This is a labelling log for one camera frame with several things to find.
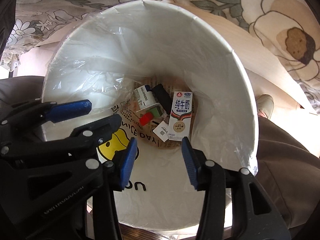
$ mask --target yellow cartoon character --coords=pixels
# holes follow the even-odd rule
[[[112,134],[111,140],[98,147],[99,153],[107,160],[111,161],[116,152],[125,150],[129,144],[129,138],[125,131],[119,128],[116,132]]]

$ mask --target floral tablecloth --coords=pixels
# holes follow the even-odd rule
[[[18,55],[90,12],[133,0],[17,0],[16,23],[1,65],[13,69]],[[320,113],[320,26],[304,0],[179,1],[225,17],[278,57]]]

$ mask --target blue gripper pad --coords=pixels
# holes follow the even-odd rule
[[[198,190],[198,170],[192,157],[192,155],[194,155],[194,152],[187,137],[182,139],[181,151],[184,163],[187,168],[190,183],[195,188],[195,190]]]
[[[45,119],[53,123],[62,122],[89,114],[91,109],[92,104],[87,99],[55,105],[45,114]]]
[[[127,146],[127,156],[123,161],[120,168],[120,187],[124,190],[124,187],[128,185],[133,163],[137,155],[137,139],[132,137]]]

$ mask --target brown pants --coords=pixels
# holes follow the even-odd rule
[[[287,132],[259,117],[257,180],[294,236],[320,199],[320,159]]]

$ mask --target foot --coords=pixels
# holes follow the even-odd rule
[[[275,106],[273,103],[272,96],[261,95],[256,99],[256,104],[257,104],[258,116],[262,116],[270,119],[273,112],[273,108]]]

